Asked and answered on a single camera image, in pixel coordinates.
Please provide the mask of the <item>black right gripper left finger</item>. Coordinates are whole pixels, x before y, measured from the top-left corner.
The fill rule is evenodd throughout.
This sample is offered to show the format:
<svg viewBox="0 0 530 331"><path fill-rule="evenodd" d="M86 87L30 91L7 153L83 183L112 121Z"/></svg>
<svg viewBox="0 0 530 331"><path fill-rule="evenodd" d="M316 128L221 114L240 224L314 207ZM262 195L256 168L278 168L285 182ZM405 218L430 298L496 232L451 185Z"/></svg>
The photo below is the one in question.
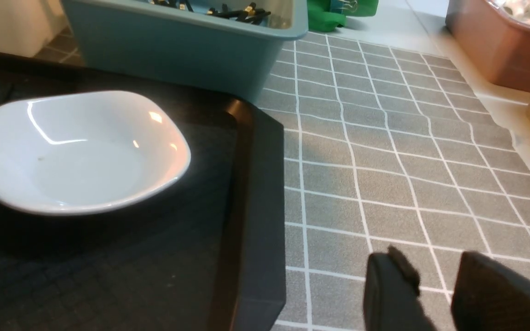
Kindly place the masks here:
<svg viewBox="0 0 530 331"><path fill-rule="evenodd" d="M365 278L363 317L367 331L436 330L420 302L420 274L397 247L370 254Z"/></svg>

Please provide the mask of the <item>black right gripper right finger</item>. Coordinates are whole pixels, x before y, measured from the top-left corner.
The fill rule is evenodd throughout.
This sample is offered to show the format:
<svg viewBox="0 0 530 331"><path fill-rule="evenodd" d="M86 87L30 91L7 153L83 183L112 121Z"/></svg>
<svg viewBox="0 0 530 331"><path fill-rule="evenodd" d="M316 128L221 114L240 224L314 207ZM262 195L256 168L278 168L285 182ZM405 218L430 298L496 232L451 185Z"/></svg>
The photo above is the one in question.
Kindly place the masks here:
<svg viewBox="0 0 530 331"><path fill-rule="evenodd" d="M465 251L450 310L458 331L530 331L530 279Z"/></svg>

